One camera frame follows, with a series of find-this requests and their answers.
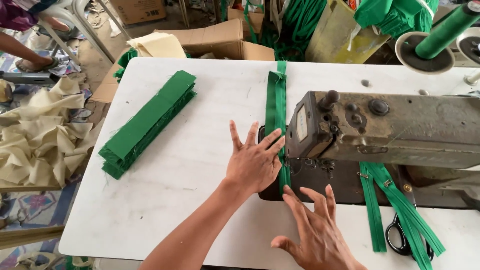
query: person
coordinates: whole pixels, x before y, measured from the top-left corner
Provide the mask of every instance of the person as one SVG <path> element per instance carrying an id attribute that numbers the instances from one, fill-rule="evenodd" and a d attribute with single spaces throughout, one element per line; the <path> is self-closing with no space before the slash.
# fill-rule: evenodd
<path id="1" fill-rule="evenodd" d="M 57 0 L 0 0 L 0 27 L 15 31 L 26 31 L 38 23 L 38 13 L 44 11 Z M 72 28 L 57 18 L 42 17 L 52 29 L 62 32 L 63 36 L 72 32 Z M 15 63 L 23 72 L 40 72 L 54 68 L 59 64 L 56 57 L 40 56 L 23 45 L 14 37 L 0 32 L 0 51 L 22 58 Z"/>
<path id="2" fill-rule="evenodd" d="M 277 129 L 255 144 L 257 128 L 258 122 L 254 122 L 243 144 L 235 123 L 230 120 L 233 154 L 227 175 L 210 197 L 155 247 L 139 270 L 200 269 L 233 213 L 252 194 L 273 183 L 282 167 L 277 153 L 285 145 L 285 137 L 272 145 L 281 134 Z M 312 189 L 300 189 L 314 201 L 314 211 L 304 206 L 287 185 L 283 191 L 283 200 L 297 221 L 300 243 L 277 236 L 270 243 L 272 248 L 287 251 L 307 270 L 366 270 L 353 257 L 336 226 L 336 203 L 330 185 L 325 188 L 326 198 Z"/>

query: black scissors handle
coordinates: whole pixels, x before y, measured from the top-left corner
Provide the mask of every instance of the black scissors handle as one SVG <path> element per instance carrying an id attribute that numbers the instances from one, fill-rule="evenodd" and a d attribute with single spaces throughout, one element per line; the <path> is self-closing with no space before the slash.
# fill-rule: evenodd
<path id="1" fill-rule="evenodd" d="M 393 243 L 390 241 L 389 233 L 390 233 L 390 230 L 392 228 L 396 228 L 398 230 L 398 233 L 400 235 L 400 241 L 402 242 L 400 247 L 394 246 Z M 390 225 L 388 225 L 387 229 L 385 230 L 385 238 L 387 240 L 387 244 L 390 246 L 390 248 L 393 251 L 395 251 L 398 254 L 403 255 L 403 256 L 412 256 L 412 258 L 415 259 L 413 257 L 413 254 L 412 254 L 412 249 L 410 247 L 410 244 L 408 243 L 408 240 L 405 237 L 405 233 L 403 232 L 402 226 L 400 225 L 400 219 L 398 218 L 398 215 L 396 213 L 395 213 L 395 216 L 393 218 L 392 223 L 390 223 Z M 426 242 L 426 248 L 427 248 L 428 258 L 430 259 L 430 261 L 432 261 L 433 260 L 433 249 L 428 244 L 428 242 Z"/>

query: hand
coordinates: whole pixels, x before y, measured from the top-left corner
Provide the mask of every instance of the hand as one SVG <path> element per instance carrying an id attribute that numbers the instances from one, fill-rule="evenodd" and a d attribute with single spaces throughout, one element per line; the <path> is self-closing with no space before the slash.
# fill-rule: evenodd
<path id="1" fill-rule="evenodd" d="M 289 186 L 283 188 L 283 200 L 297 221 L 300 245 L 285 236 L 277 236 L 271 247 L 284 249 L 306 270 L 366 270 L 353 257 L 342 233 L 335 223 L 335 197 L 330 185 L 325 188 L 327 198 L 305 187 L 300 191 L 314 201 L 311 212 Z"/>
<path id="2" fill-rule="evenodd" d="M 282 167 L 277 153 L 285 145 L 283 136 L 269 148 L 280 136 L 279 128 L 256 145 L 257 128 L 258 122 L 255 121 L 248 132 L 245 144 L 242 144 L 235 122 L 230 120 L 233 154 L 228 162 L 227 176 L 223 181 L 234 183 L 238 189 L 245 190 L 248 196 L 266 189 L 273 183 Z"/>

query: green thread spool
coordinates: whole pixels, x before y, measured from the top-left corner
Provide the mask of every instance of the green thread spool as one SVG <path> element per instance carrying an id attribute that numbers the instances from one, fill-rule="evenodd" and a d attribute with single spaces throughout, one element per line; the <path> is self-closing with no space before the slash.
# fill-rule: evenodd
<path id="1" fill-rule="evenodd" d="M 480 1 L 463 4 L 417 45 L 415 53 L 423 59 L 434 58 L 479 18 Z"/>

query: yellow container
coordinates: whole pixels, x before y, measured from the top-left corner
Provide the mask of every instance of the yellow container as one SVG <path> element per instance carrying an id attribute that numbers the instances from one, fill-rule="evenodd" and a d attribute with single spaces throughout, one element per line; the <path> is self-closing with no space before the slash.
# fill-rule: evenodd
<path id="1" fill-rule="evenodd" d="M 362 29 L 353 38 L 350 34 L 357 26 L 353 11 L 342 0 L 328 0 L 324 12 L 312 35 L 305 60 L 320 63 L 363 64 L 390 35 L 377 35 L 371 26 Z"/>

